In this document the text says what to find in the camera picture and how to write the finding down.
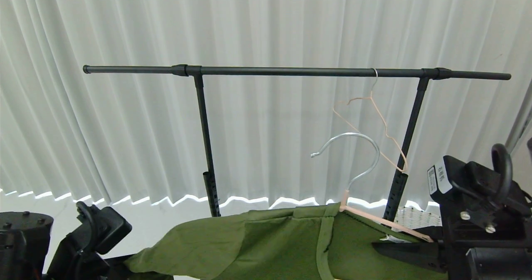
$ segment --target silver screw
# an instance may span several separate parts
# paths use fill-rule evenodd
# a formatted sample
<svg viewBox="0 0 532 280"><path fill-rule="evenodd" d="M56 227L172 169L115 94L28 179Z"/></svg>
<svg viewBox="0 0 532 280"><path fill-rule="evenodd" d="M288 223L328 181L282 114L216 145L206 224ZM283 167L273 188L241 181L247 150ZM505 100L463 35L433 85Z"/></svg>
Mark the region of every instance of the silver screw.
<svg viewBox="0 0 532 280"><path fill-rule="evenodd" d="M462 220L469 220L471 219L471 216L469 216L469 214L467 213L467 211L463 211L463 212L460 212L460 218L462 218Z"/></svg>
<svg viewBox="0 0 532 280"><path fill-rule="evenodd" d="M489 224L488 226L486 226L486 232L487 233L494 233L495 232L495 227L491 224Z"/></svg>

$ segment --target black metal rod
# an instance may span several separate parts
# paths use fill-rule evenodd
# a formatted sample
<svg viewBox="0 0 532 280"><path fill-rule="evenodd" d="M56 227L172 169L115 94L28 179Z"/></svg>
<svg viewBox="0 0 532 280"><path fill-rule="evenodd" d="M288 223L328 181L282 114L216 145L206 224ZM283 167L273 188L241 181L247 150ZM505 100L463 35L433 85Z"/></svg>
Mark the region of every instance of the black metal rod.
<svg viewBox="0 0 532 280"><path fill-rule="evenodd" d="M83 66L86 74L96 73L132 73L132 74L186 74L187 65L174 66ZM209 67L195 66L203 75L234 76L330 76L330 77L374 77L372 68L291 68L291 67ZM498 72L451 71L445 68L423 69L378 69L379 77L412 77L431 79L471 78L508 80L510 74Z"/></svg>
<svg viewBox="0 0 532 280"><path fill-rule="evenodd" d="M404 155L408 155L408 150L410 149L410 143L412 142L412 137L414 136L414 130L416 130L416 123L418 122L419 112L421 111L421 104L423 103L423 98L425 96L425 91L427 90L429 83L429 78L421 78L418 82L418 91L416 92L416 98L414 99L414 105L412 106L412 111L410 112L410 119L408 120L408 125L406 127L406 133L404 135L403 146L401 150ZM404 168L404 159L399 155L399 160L397 161L397 166L400 169ZM384 210L384 219L388 221L393 221L397 215L397 209L399 208L399 203L401 202L401 197L403 197L404 188L408 180L408 175L401 173L399 170L395 170L394 178L392 181L392 186L388 194L388 203L386 204L386 209Z"/></svg>
<svg viewBox="0 0 532 280"><path fill-rule="evenodd" d="M203 90L203 77L201 74L194 76L194 83L196 84L199 119L201 121L201 129L203 133L203 144L205 145L205 157L207 157L207 172L203 173L203 179L205 181L205 189L207 190L207 198L209 199L211 216L220 217L220 207L218 205L216 180L214 176L214 162L212 159L211 136L209 134L207 106L205 104L205 92Z"/></svg>

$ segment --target green t-shirt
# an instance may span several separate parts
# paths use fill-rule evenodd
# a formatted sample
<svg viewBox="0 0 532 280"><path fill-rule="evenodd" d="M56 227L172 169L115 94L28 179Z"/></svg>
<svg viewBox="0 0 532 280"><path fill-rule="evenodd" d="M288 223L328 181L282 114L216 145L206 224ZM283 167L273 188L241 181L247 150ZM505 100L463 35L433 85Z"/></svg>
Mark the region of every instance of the green t-shirt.
<svg viewBox="0 0 532 280"><path fill-rule="evenodd" d="M161 274L203 280L447 279L382 256L371 246L386 234L410 242L416 238L339 208L251 210L190 221L125 263L139 273L132 280L165 280Z"/></svg>

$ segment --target white label sticker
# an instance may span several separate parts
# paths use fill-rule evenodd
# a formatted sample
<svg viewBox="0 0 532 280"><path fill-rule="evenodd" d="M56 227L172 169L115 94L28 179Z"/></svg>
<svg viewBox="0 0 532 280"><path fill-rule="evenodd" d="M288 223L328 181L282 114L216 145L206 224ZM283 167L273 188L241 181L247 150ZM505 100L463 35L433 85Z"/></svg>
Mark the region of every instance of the white label sticker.
<svg viewBox="0 0 532 280"><path fill-rule="evenodd" d="M445 169L445 162L443 161L443 157L437 164L434 165L434 168L436 169L436 179L438 180L438 189L441 191L441 193L447 193L450 189L453 188L453 186L449 182L449 178L447 176L447 170Z"/></svg>
<svg viewBox="0 0 532 280"><path fill-rule="evenodd" d="M396 238L395 236L391 236L389 234L387 234L385 238L381 238L380 240L381 241L390 241L390 242L394 242L394 243L410 243L409 241L402 240L400 238Z"/></svg>
<svg viewBox="0 0 532 280"><path fill-rule="evenodd" d="M429 179L429 193L432 195L433 193L435 193L435 191L438 190L438 187L436 185L436 169L434 168L434 166L432 166L427 171L427 177Z"/></svg>

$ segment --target pleated curtain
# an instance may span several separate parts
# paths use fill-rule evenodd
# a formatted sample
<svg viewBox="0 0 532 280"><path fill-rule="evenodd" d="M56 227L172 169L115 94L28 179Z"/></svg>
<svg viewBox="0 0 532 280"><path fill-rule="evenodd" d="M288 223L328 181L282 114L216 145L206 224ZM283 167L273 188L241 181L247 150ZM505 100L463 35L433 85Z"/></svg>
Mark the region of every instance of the pleated curtain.
<svg viewBox="0 0 532 280"><path fill-rule="evenodd" d="M532 78L532 0L0 0L0 188L116 202L205 196L207 170L191 77L84 74L82 66L308 66L508 72L510 81L430 81L408 154L406 200L426 204L443 155L490 166ZM338 200L370 165L371 145L333 113L374 78L205 76L220 202ZM374 100L401 144L414 78L380 78ZM338 112L393 162L369 101ZM394 168L351 188L388 196Z"/></svg>

